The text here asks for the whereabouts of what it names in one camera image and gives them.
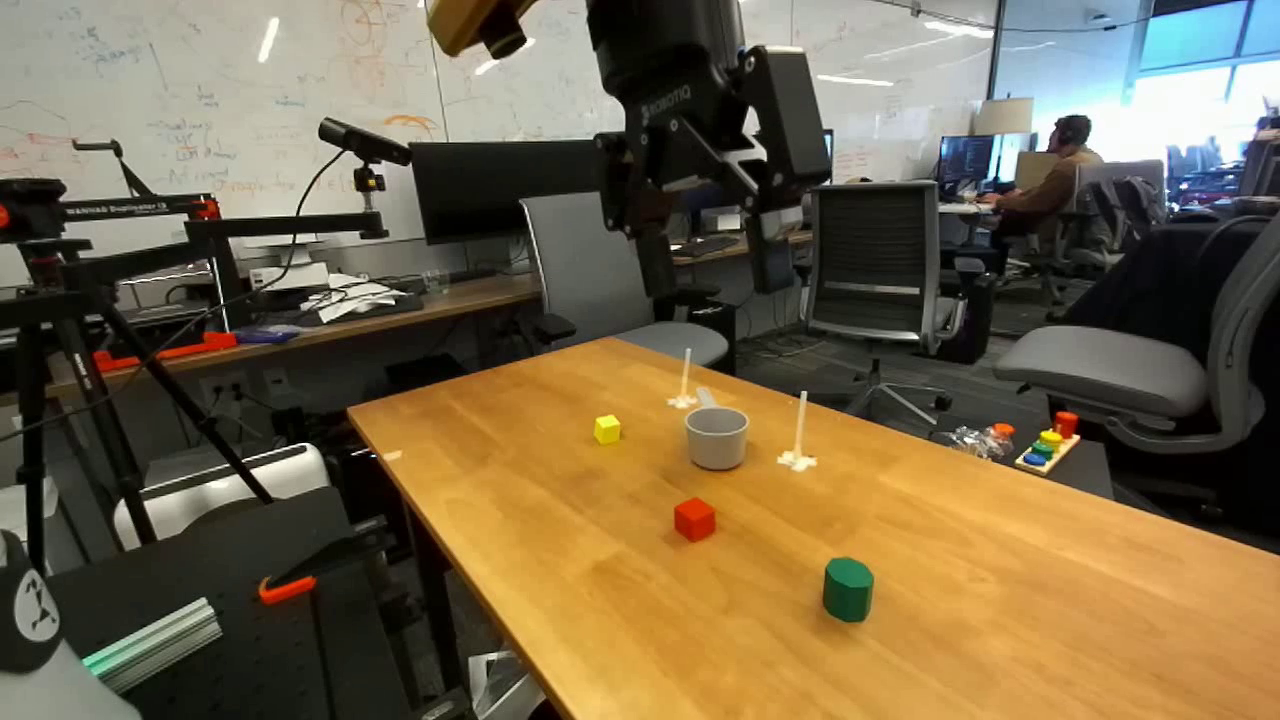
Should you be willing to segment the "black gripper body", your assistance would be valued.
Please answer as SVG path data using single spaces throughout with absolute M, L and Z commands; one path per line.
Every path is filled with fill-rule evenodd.
M 624 128 L 599 131 L 613 230 L 685 179 L 773 206 L 833 175 L 810 57 L 744 43 L 739 0 L 588 0 L 588 42 L 624 110 Z

